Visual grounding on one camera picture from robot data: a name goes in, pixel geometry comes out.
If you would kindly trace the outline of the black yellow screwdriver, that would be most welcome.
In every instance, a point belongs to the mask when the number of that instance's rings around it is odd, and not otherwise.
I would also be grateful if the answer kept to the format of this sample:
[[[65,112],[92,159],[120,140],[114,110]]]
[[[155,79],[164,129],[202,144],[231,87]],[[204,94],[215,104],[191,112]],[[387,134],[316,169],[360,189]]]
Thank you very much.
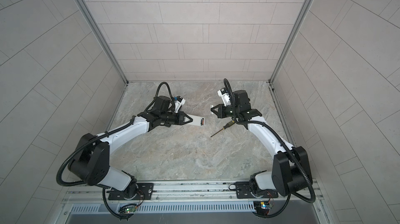
[[[225,124],[219,131],[217,131],[216,133],[214,133],[213,135],[211,135],[211,138],[215,135],[217,135],[218,133],[222,132],[223,130],[230,128],[231,126],[233,126],[235,124],[235,121],[232,120],[230,122],[228,122],[227,124]]]

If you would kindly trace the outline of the white remote control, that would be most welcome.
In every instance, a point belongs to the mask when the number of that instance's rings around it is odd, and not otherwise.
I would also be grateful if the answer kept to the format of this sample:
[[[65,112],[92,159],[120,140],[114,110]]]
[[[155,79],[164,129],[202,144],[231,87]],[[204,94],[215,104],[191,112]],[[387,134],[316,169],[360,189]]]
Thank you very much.
[[[193,118],[193,122],[191,124],[187,124],[187,125],[193,125],[193,126],[199,126],[199,127],[204,126],[204,124],[205,124],[204,117],[195,116],[195,115],[189,115],[189,116]]]

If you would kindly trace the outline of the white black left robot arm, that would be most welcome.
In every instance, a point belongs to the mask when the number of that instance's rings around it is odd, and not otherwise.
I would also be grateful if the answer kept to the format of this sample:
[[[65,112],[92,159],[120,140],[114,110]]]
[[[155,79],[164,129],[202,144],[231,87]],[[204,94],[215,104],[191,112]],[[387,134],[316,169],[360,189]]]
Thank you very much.
[[[193,118],[181,111],[184,104],[185,99],[181,96],[156,97],[151,108],[133,116],[125,125],[97,136],[90,133],[83,136],[66,167],[81,179],[77,184],[103,186],[118,191],[135,190],[135,178],[112,168],[110,155],[125,143],[158,126],[192,123]]]

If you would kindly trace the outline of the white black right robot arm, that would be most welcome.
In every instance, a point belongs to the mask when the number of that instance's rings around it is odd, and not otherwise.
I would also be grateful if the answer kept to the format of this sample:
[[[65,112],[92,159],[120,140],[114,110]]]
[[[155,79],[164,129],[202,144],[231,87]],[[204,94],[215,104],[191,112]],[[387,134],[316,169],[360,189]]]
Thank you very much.
[[[308,154],[303,147],[295,147],[268,124],[261,112],[252,109],[244,90],[231,92],[228,88],[218,91],[223,103],[210,110],[218,118],[231,118],[230,125],[244,126],[264,145],[273,158],[272,171],[255,173],[249,181],[250,191],[262,197],[273,190],[283,197],[294,195],[312,203],[315,201],[313,180]]]

